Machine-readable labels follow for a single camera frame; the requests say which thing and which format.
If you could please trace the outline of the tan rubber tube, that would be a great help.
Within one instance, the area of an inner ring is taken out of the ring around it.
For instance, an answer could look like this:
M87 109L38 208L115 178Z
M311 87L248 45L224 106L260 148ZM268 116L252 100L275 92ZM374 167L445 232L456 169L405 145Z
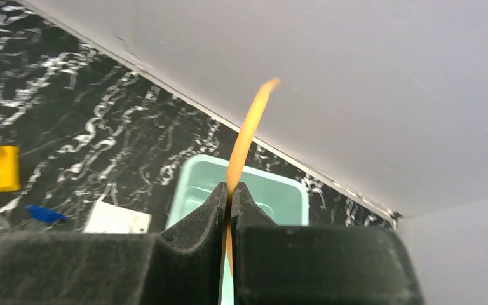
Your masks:
M233 146L229 164L227 167L226 179L228 186L227 211L229 218L226 226L226 254L229 262L229 270L233 275L233 241L231 227L231 212L233 209L233 193L238 185L245 162L248 156L250 145L253 141L255 132L261 121L262 114L266 108L271 92L279 85L280 79L273 78L264 83L257 92L252 102L245 120L240 128L236 142Z

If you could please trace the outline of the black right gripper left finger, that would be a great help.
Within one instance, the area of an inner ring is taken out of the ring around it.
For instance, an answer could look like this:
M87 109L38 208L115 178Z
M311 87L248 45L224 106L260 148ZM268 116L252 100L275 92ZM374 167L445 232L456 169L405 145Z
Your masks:
M219 304L227 185L160 233L0 237L0 304Z

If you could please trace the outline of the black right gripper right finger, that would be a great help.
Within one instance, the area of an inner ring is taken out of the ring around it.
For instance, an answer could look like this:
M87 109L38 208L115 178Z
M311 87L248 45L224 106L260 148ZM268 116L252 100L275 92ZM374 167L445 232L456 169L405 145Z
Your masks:
M397 234L377 226L282 226L239 183L232 195L236 304L423 304Z

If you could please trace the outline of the blue capped test tube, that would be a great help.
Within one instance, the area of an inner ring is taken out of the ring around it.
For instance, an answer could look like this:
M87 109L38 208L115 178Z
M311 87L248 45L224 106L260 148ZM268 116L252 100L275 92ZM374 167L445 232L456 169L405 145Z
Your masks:
M26 209L28 210L31 219L43 222L45 224L53 224L66 220L66 216L64 214L49 208L40 207L37 205L27 205Z

